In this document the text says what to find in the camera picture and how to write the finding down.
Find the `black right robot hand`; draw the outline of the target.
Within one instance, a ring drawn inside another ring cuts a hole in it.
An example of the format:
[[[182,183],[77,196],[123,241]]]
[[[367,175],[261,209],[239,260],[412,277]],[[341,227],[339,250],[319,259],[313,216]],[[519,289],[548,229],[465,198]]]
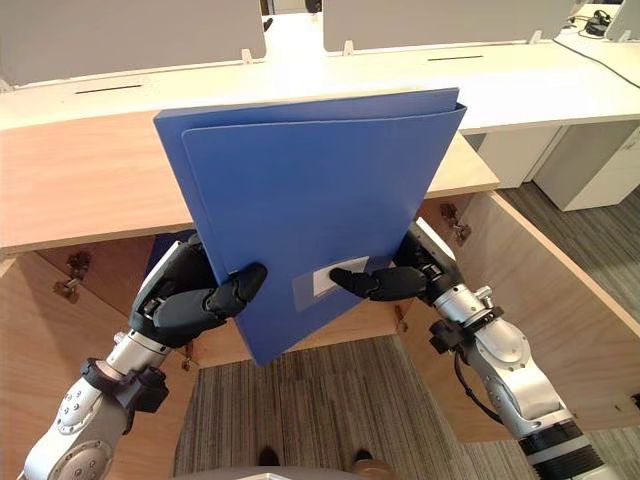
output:
[[[418,298],[429,306],[464,283],[453,251],[423,218],[410,225],[393,262],[390,268],[370,273],[334,268],[329,272],[329,278],[363,299]]]

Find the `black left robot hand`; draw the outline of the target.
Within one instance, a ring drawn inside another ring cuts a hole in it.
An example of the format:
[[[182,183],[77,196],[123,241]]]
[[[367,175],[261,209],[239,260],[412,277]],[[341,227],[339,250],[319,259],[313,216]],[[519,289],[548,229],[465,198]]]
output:
[[[219,283],[194,234],[174,242],[145,278],[132,304],[129,327],[166,347],[183,347],[243,312],[267,275],[264,265],[252,262]]]

